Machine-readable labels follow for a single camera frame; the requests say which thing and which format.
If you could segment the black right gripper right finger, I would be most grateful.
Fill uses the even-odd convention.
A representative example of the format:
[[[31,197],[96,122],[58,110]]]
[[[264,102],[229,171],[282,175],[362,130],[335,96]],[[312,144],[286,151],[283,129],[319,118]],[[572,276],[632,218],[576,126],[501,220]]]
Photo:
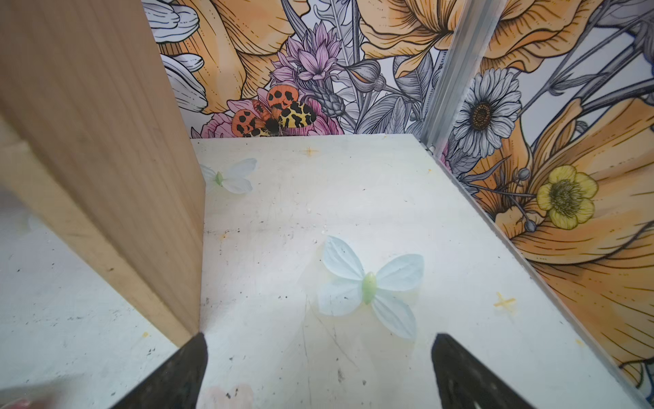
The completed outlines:
[[[436,335],[431,357],[444,409],[533,409],[451,335]]]

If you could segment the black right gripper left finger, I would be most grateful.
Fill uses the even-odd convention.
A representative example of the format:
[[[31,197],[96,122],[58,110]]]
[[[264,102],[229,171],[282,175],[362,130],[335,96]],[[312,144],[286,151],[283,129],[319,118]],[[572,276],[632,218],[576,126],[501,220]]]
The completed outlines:
[[[112,408],[194,409],[207,363],[206,340],[199,332]]]

